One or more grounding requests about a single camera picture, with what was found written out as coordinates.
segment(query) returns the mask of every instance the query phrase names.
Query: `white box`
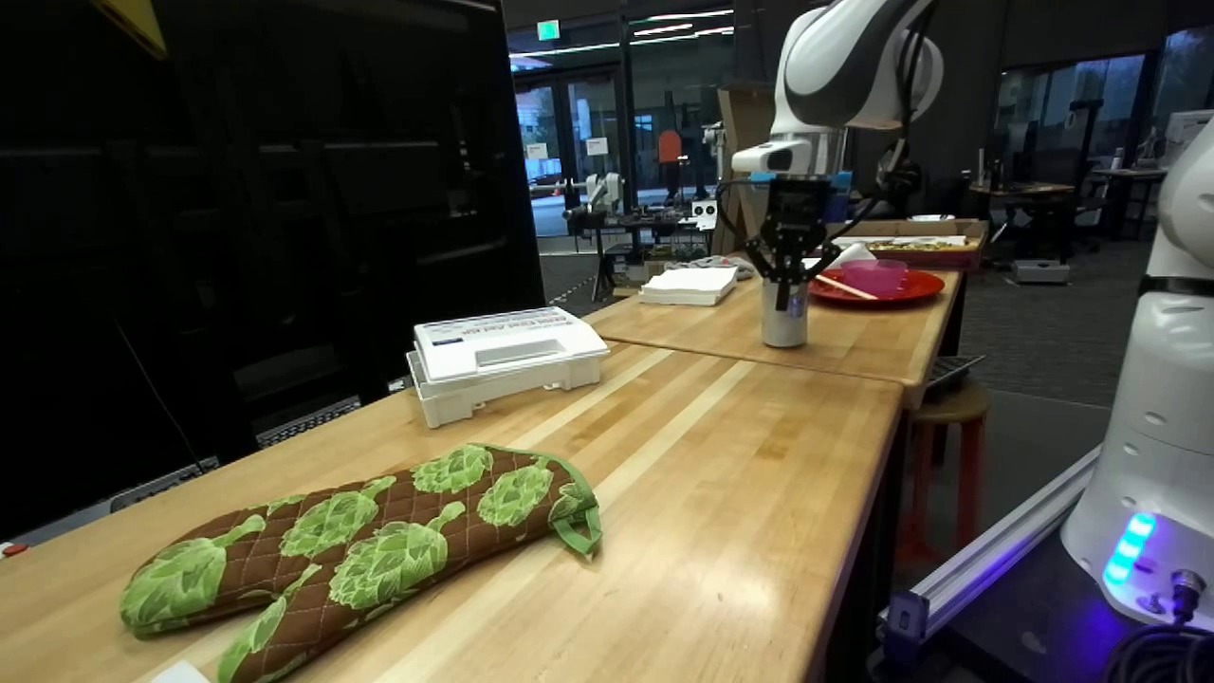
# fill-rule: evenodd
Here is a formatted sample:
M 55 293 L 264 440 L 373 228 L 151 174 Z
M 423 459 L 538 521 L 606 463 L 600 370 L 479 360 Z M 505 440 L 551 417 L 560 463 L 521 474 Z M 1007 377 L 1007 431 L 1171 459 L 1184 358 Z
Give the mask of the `white box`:
M 1064 283 L 1068 282 L 1068 263 L 1054 258 L 1016 258 L 1014 277 L 1021 283 Z
M 714 308 L 732 293 L 732 283 L 735 283 L 735 265 L 666 269 L 641 288 L 641 302 Z
M 604 339 L 560 308 L 421 322 L 404 353 L 432 427 L 505 394 L 600 384 L 604 358 Z

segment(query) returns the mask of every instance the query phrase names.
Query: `white cup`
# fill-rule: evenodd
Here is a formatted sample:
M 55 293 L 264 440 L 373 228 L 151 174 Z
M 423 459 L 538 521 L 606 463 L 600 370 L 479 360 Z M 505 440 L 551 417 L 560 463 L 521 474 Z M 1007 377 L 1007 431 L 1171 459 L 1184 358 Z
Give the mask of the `white cup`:
M 803 282 L 790 283 L 790 308 L 776 311 L 776 282 L 762 277 L 762 346 L 772 349 L 800 349 L 803 346 L 803 311 L 806 311 L 806 293 Z

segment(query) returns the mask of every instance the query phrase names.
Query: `wooden table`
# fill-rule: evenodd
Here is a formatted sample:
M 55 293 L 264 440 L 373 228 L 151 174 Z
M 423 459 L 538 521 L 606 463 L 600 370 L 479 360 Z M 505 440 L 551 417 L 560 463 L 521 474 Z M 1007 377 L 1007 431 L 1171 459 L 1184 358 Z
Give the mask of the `wooden table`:
M 905 407 L 918 407 L 921 384 L 942 353 L 942 339 L 959 300 L 959 273 L 935 277 L 945 282 L 945 295 L 924 308 L 858 311 L 811 302 L 803 349 L 762 346 L 762 282 L 738 282 L 735 293 L 715 308 L 652 308 L 641 302 L 641 295 L 629 295 L 593 311 L 586 322 L 604 339 L 634 346 L 889 379 L 905 389 Z
M 192 523 L 409 467 L 465 440 L 569 456 L 606 553 L 541 540 L 400 604 L 300 680 L 800 680 L 828 646 L 902 389 L 724 353 L 610 346 L 604 384 L 423 427 L 392 394 L 0 561 L 0 680 L 147 680 L 245 618 L 137 642 L 128 574 Z

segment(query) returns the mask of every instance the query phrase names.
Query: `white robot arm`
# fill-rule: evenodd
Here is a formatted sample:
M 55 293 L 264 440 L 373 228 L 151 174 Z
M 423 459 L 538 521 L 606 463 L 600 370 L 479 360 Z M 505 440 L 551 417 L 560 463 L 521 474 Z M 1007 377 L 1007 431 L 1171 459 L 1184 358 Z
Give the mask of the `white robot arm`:
M 1160 186 L 1160 230 L 1145 273 L 1214 282 L 1214 126 L 1201 126 Z
M 911 117 L 930 111 L 945 85 L 945 58 L 911 35 L 931 0 L 833 0 L 791 19 L 772 80 L 771 142 L 732 157 L 732 169 L 814 177 L 838 168 L 844 129 L 899 129 L 902 74 L 915 53 Z M 880 63 L 861 111 L 833 102 L 833 80 L 858 53 L 880 44 Z
M 1138 623 L 1214 628 L 1214 126 L 1171 164 L 1096 474 L 1062 546 Z

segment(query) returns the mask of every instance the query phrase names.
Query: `red object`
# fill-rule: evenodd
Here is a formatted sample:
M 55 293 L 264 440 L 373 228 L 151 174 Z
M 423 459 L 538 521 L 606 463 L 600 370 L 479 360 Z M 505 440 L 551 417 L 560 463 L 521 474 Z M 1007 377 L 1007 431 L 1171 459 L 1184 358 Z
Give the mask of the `red object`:
M 905 263 L 838 265 L 828 273 L 871 295 L 871 300 L 861 300 L 852 293 L 811 282 L 806 293 L 819 302 L 833 302 L 833 308 L 918 308 L 945 293 L 945 282 L 935 273 L 911 269 Z
M 682 135 L 680 129 L 663 129 L 657 135 L 657 164 L 680 164 L 682 158 Z
M 25 546 L 20 541 L 0 541 L 0 558 L 20 558 Z

